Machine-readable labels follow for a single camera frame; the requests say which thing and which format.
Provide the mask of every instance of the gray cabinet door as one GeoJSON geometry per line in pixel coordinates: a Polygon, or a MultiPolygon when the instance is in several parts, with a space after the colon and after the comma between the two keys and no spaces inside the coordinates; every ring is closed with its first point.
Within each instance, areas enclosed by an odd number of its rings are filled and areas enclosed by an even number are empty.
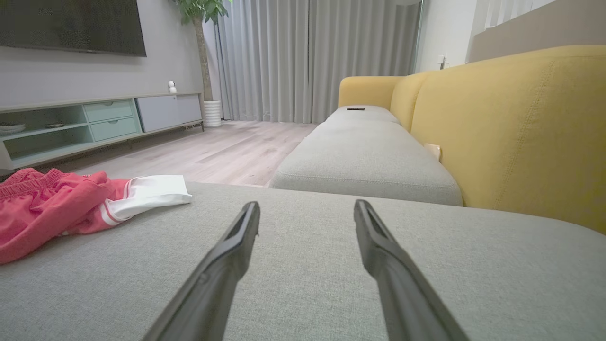
{"type": "Polygon", "coordinates": [[[137,105],[144,132],[181,124],[177,96],[141,97],[137,98],[137,105]]]}
{"type": "Polygon", "coordinates": [[[179,105],[181,123],[202,121],[198,95],[177,96],[177,104],[179,105]]]}

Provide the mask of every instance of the tv stand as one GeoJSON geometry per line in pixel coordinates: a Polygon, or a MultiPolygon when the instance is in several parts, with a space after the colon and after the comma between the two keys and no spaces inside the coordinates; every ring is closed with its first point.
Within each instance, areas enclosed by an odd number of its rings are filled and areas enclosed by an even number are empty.
{"type": "Polygon", "coordinates": [[[0,122],[25,124],[25,130],[0,135],[0,170],[34,166],[109,144],[183,126],[201,124],[200,93],[162,93],[0,109],[0,122]],[[138,101],[172,103],[171,110],[145,110],[142,126],[138,101]],[[46,128],[49,124],[61,127],[46,128]]]}

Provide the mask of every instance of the gray curtain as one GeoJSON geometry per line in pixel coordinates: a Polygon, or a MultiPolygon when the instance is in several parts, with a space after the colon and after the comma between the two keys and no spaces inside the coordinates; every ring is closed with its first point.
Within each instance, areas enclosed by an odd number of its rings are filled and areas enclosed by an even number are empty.
{"type": "Polygon", "coordinates": [[[404,76],[418,5],[233,0],[218,25],[225,119],[321,123],[347,76],[404,76]]]}

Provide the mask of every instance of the tree trunk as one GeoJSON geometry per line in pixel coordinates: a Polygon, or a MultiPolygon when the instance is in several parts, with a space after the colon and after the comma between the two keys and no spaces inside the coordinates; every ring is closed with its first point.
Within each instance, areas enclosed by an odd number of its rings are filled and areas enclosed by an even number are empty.
{"type": "Polygon", "coordinates": [[[204,41],[202,20],[200,20],[200,18],[194,18],[193,25],[196,28],[196,38],[198,39],[198,54],[200,55],[200,68],[202,69],[202,83],[204,85],[204,101],[208,102],[213,100],[213,89],[210,85],[208,55],[206,54],[206,42],[204,41]]]}

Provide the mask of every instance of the plant leaves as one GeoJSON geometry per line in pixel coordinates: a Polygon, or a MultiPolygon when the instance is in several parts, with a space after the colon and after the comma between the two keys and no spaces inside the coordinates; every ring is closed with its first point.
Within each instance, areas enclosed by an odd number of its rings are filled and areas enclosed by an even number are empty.
{"type": "Polygon", "coordinates": [[[181,23],[188,24],[193,18],[201,18],[204,22],[212,20],[215,24],[220,16],[229,16],[223,6],[224,0],[176,0],[181,12],[181,23]]]}

